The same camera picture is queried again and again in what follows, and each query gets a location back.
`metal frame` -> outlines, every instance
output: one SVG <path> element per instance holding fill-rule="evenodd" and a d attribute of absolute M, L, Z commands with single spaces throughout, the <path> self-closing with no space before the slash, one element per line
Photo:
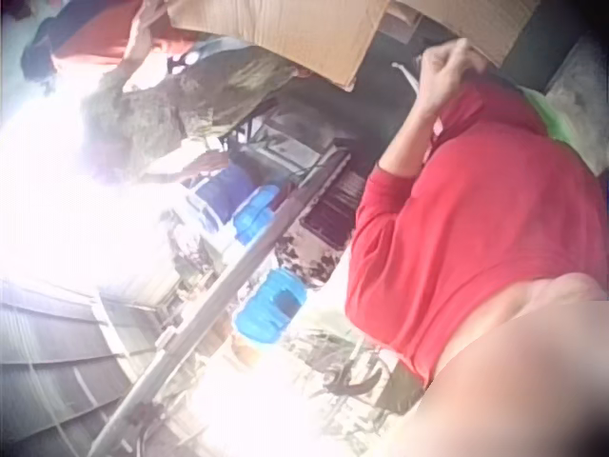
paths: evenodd
<path fill-rule="evenodd" d="M 121 442 L 134 413 L 150 404 L 182 365 L 196 345 L 228 306 L 237 290 L 246 283 L 276 242 L 296 221 L 306 205 L 333 176 L 340 172 L 348 154 L 337 150 L 324 164 L 311 171 L 300 188 L 290 195 L 277 211 L 273 222 L 248 247 L 241 260 L 227 268 L 201 298 L 194 316 L 177 328 L 175 336 L 160 348 L 144 374 L 133 385 L 125 400 L 116 409 L 107 425 L 93 442 L 88 457 L 107 457 Z"/>

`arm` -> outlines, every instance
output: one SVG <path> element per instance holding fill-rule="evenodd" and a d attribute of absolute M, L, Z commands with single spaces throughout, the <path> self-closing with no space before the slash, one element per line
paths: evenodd
<path fill-rule="evenodd" d="M 485 65 L 465 40 L 432 48 L 423 55 L 420 94 L 368 179 L 358 209 L 346 311 L 356 326 L 366 327 L 366 331 L 374 331 L 376 324 L 372 322 L 374 315 L 366 315 L 364 309 L 368 303 L 383 301 L 386 288 L 379 278 L 383 278 L 394 249 L 396 221 L 421 172 L 434 123 L 446 103 L 459 93 L 464 74 L 468 70 L 483 72 Z"/>
<path fill-rule="evenodd" d="M 179 183 L 186 179 L 198 176 L 201 173 L 211 173 L 225 169 L 230 165 L 227 152 L 209 150 L 204 152 L 184 169 L 175 173 L 147 173 L 139 179 L 140 184 L 168 184 Z"/>

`sleeve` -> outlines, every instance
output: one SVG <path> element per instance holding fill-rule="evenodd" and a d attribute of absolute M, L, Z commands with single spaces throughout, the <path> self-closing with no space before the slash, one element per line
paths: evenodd
<path fill-rule="evenodd" d="M 383 326 L 375 323 L 376 318 L 371 318 L 366 310 L 370 303 L 383 299 L 383 271 L 394 242 L 396 220 L 415 180 L 376 168 L 368 179 L 356 217 L 345 311 L 356 327 L 377 340 L 380 338 L 376 330 Z"/>

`cardboard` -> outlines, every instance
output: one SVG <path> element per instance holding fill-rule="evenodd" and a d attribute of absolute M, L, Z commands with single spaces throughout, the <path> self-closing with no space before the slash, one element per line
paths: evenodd
<path fill-rule="evenodd" d="M 169 7 L 178 29 L 233 36 L 348 87 L 389 0 L 184 0 Z"/>
<path fill-rule="evenodd" d="M 396 0 L 389 4 L 387 14 L 397 17 L 409 26 L 415 26 L 421 18 L 421 14 L 417 10 L 414 10 L 405 3 L 401 3 Z"/>
<path fill-rule="evenodd" d="M 468 38 L 500 66 L 541 0 L 398 0 Z"/>

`hair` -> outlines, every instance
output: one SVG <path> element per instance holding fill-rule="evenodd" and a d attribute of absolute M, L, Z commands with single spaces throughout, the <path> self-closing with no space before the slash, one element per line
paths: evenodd
<path fill-rule="evenodd" d="M 55 19 L 50 17 L 42 21 L 34 39 L 21 54 L 21 70 L 28 81 L 48 83 L 57 72 L 51 58 L 52 48 L 49 30 Z"/>

